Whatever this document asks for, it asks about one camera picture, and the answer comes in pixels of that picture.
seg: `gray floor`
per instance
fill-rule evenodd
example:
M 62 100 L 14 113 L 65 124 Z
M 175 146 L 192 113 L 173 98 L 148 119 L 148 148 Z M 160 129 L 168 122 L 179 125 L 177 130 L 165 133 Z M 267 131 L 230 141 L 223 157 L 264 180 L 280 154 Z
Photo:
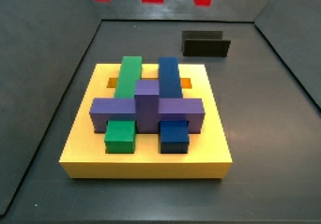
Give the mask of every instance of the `gray floor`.
M 181 30 L 222 30 L 227 58 L 187 58 Z M 204 63 L 230 144 L 219 180 L 70 180 L 57 164 L 95 63 Z M 0 220 L 321 221 L 319 112 L 252 24 L 103 22 L 9 212 Z

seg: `blue bar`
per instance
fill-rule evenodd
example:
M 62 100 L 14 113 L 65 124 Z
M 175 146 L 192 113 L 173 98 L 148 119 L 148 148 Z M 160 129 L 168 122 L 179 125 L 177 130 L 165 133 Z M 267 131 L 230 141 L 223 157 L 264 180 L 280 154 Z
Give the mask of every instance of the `blue bar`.
M 175 57 L 160 57 L 157 59 L 159 97 L 181 98 L 181 85 Z

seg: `blue block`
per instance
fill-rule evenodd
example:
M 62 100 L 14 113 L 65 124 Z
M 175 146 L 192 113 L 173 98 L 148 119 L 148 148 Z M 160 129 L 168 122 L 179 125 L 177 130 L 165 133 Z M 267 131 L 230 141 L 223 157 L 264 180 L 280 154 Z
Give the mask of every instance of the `blue block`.
M 188 152 L 188 122 L 160 121 L 160 153 L 185 154 Z
M 159 97 L 181 98 L 177 59 L 175 57 L 160 57 L 157 63 Z

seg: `block structure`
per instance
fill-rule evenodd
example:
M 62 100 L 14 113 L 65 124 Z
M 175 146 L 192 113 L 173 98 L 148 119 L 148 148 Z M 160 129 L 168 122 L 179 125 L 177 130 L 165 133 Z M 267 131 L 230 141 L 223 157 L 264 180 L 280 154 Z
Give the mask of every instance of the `block structure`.
M 108 128 L 108 125 L 115 121 L 136 121 L 137 133 L 156 134 L 159 133 L 159 122 L 177 121 L 180 123 L 184 121 L 187 123 L 187 133 L 200 133 L 204 119 L 203 103 L 199 98 L 181 98 L 183 93 L 176 58 L 159 58 L 159 80 L 139 80 L 141 76 L 141 72 L 139 71 L 140 66 L 141 60 L 139 58 L 124 57 L 113 95 L 116 98 L 93 99 L 89 118 L 95 132 L 101 133 L 105 131 L 107 136 L 111 135 L 111 131 L 125 132 L 120 127 Z M 132 88 L 135 89 L 133 98 L 125 98 L 132 97 Z M 172 136 L 167 137 L 167 142 L 175 142 L 175 140 L 168 140 L 169 137 Z M 105 138 L 107 150 L 109 150 L 109 143 L 109 139 Z M 167 150 L 163 153 L 185 154 L 188 152 L 188 146 L 181 151 L 179 145 L 165 148 L 161 147 L 164 143 L 159 143 L 160 150 Z
M 179 65 L 191 89 L 183 98 L 202 98 L 206 111 L 200 134 L 189 134 L 188 154 L 160 154 L 157 134 L 136 134 L 133 154 L 105 153 L 104 133 L 95 134 L 88 111 L 95 97 L 112 98 L 101 78 L 115 78 L 119 64 L 97 64 L 60 156 L 70 178 L 223 178 L 231 154 L 203 65 Z M 141 77 L 157 77 L 157 65 L 143 65 Z

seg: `green block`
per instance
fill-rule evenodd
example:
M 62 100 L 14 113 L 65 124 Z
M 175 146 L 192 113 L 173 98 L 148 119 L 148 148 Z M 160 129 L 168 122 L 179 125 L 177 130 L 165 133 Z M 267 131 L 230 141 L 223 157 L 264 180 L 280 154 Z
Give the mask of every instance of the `green block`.
M 132 154 L 135 152 L 135 121 L 108 121 L 105 131 L 107 152 Z
M 135 82 L 141 78 L 141 56 L 124 56 L 113 97 L 133 98 Z

